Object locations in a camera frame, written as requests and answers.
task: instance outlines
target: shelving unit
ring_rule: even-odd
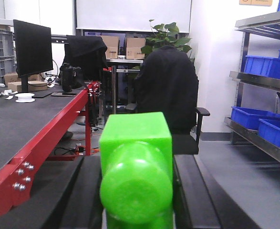
[[[236,21],[235,27],[237,28],[237,31],[244,32],[239,72],[231,71],[229,75],[232,80],[238,82],[236,106],[241,105],[244,84],[271,89],[280,93],[279,79],[242,72],[246,64],[250,34],[280,40],[280,11]],[[231,139],[233,144],[237,142],[237,136],[241,136],[243,139],[246,139],[280,162],[280,148],[258,136],[257,131],[246,129],[238,123],[232,121],[229,117],[225,118],[225,123],[233,130]]]

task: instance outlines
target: cardboard box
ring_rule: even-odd
[[[19,82],[20,79],[18,78],[17,73],[7,73],[4,75],[4,81],[5,81],[5,85],[7,86],[8,83]]]
[[[29,76],[29,81],[40,81],[41,77],[39,74],[35,74],[35,75],[31,75]],[[18,74],[17,73],[7,73],[4,75],[4,81],[5,81],[5,85],[8,86],[8,83],[12,83],[12,82],[20,82],[21,79],[18,78]]]
[[[143,60],[145,55],[141,52],[141,48],[145,46],[145,38],[126,39],[126,59]]]
[[[11,89],[13,92],[21,92],[21,82],[8,83],[7,89]],[[41,81],[29,81],[29,92],[47,90],[47,83]]]
[[[100,36],[103,42],[107,46],[106,58],[107,59],[117,59],[118,47],[119,47],[119,37],[117,36]]]

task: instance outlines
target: workbench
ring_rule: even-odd
[[[62,91],[59,86],[48,90]],[[90,149],[88,90],[73,92],[75,97],[48,95],[31,103],[0,97],[0,215],[30,198],[34,175],[78,115],[86,118]]]

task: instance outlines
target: green leaves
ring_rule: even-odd
[[[149,45],[145,45],[141,48],[141,52],[143,54],[150,54],[151,52],[153,51],[153,47],[152,46],[149,46]]]
[[[142,53],[148,55],[152,51],[155,51],[165,45],[175,46],[178,50],[185,53],[192,49],[189,45],[186,45],[191,40],[189,37],[177,39],[177,36],[179,35],[179,28],[176,22],[172,22],[170,24],[162,23],[152,26],[152,21],[154,21],[154,19],[149,20],[153,35],[152,37],[146,38],[146,45],[141,48]]]
[[[177,42],[175,43],[175,47],[179,47],[181,45],[184,45],[186,43],[188,43],[191,39],[189,37],[182,37],[180,39],[177,40]]]

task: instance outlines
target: black jacket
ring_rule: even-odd
[[[85,80],[100,80],[103,68],[107,67],[107,46],[101,37],[67,35],[69,44],[64,45],[63,63],[81,67]]]
[[[196,125],[198,78],[184,52],[164,46],[149,54],[134,86],[139,113],[162,111],[172,133]]]

